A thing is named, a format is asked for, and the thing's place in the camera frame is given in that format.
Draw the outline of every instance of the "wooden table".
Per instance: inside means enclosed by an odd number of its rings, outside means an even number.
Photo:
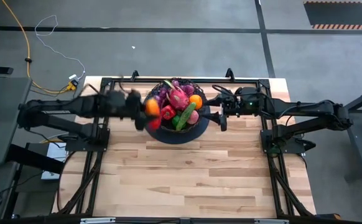
[[[99,89],[101,78],[86,77],[85,83]],[[272,97],[289,101],[285,79],[269,80]],[[207,98],[216,96],[211,85],[199,85]],[[124,84],[125,88],[139,90],[142,97],[153,86],[153,83]],[[223,86],[235,91],[241,85]],[[87,88],[85,94],[93,94],[93,90]],[[279,123],[285,123],[286,119],[280,119]],[[79,117],[76,121],[91,122]],[[276,217],[268,161],[259,140],[259,117],[229,118],[226,132],[210,122],[198,139],[179,145],[158,142],[146,131],[136,131],[134,123],[126,119],[111,118],[109,128],[111,138],[101,166],[94,216]],[[75,153],[64,169],[60,181],[62,206],[80,185],[85,157],[85,152]],[[286,154],[285,164],[291,189],[307,209],[315,213],[303,160]],[[286,212],[282,190],[280,195]]]

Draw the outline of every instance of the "wicker basket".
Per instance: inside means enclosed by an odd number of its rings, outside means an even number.
[[[203,103],[206,102],[206,96],[203,92],[203,90],[194,82],[192,82],[191,80],[187,80],[187,79],[183,79],[183,78],[172,78],[170,81],[173,80],[177,80],[180,85],[192,85],[195,89],[195,91],[193,92],[194,95],[199,95],[202,98]],[[170,87],[165,83],[165,82],[161,82],[159,84],[157,84],[147,95],[146,99],[152,98],[154,95],[159,95],[160,89],[161,88],[166,88],[170,91]],[[162,109],[163,107],[169,105],[170,102],[166,99],[163,101],[163,103],[160,105],[160,109]],[[204,106],[202,106],[199,110],[196,110],[199,115],[201,115],[201,113],[204,111]],[[187,133],[190,130],[192,130],[199,122],[200,122],[201,116],[199,116],[198,121],[195,124],[188,124],[185,126],[185,128],[183,128],[180,131],[176,131],[174,129],[174,126],[170,120],[166,120],[166,119],[162,119],[162,124],[161,124],[161,128],[163,130],[166,131],[170,131],[173,133]]]

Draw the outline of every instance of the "fruit bowl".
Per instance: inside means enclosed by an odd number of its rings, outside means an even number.
[[[191,95],[198,95],[202,99],[203,103],[206,102],[207,99],[206,99],[206,96],[205,96],[203,90],[196,83],[192,82],[191,80],[184,79],[184,78],[172,78],[169,80],[169,82],[171,82],[171,83],[178,82],[179,87],[187,94],[188,98]],[[159,84],[157,84],[148,93],[145,100],[150,99],[150,98],[157,99],[158,104],[160,106],[160,110],[162,110],[167,105],[171,105],[169,99],[164,94],[165,92],[168,94],[170,90],[171,90],[170,85],[168,85],[165,81],[162,81]],[[180,116],[182,114],[182,110],[178,110],[178,109],[174,109],[174,110],[176,111],[177,115]],[[199,124],[199,122],[201,120],[200,115],[205,111],[205,107],[202,106],[201,108],[199,108],[195,111],[199,114],[197,121],[193,124],[187,123],[185,125],[185,127],[183,127],[181,130],[175,129],[175,125],[173,124],[172,119],[167,120],[164,118],[162,118],[160,128],[164,131],[168,131],[168,132],[172,132],[172,133],[187,133]]]

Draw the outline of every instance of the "dragon fruit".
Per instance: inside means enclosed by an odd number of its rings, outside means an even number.
[[[179,86],[174,87],[173,84],[171,84],[171,82],[167,80],[164,81],[166,82],[166,84],[168,84],[168,86],[171,87],[171,90],[166,95],[170,104],[176,110],[185,110],[189,104],[189,99],[187,94],[184,91],[182,91],[182,89]]]

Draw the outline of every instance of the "gray floor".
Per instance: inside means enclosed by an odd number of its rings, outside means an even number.
[[[261,4],[268,29],[310,29],[302,0],[261,0]],[[60,26],[258,28],[253,0],[23,0],[9,5],[25,26],[56,14]],[[1,1],[0,25],[16,26]],[[37,83],[60,89],[67,77],[81,73],[77,62],[45,48],[33,32],[28,36],[34,60],[31,75]],[[292,100],[348,103],[362,93],[362,35],[269,35],[268,39],[276,77],[287,79]],[[268,77],[259,34],[58,32],[44,40],[79,58],[88,75],[130,75],[136,69],[143,75],[220,77],[231,67],[238,77]],[[22,34],[0,31],[0,66],[13,67],[14,77],[24,77],[25,57]],[[49,99],[30,93],[29,99],[34,98]],[[47,136],[60,133],[38,131]],[[344,180],[360,168],[347,134],[318,131],[306,139],[317,143],[307,153],[317,213],[339,213],[344,219],[362,221],[362,181],[347,184]],[[41,140],[22,130],[14,138],[20,145]],[[49,189],[46,194],[28,192],[17,212],[45,215],[50,203]]]

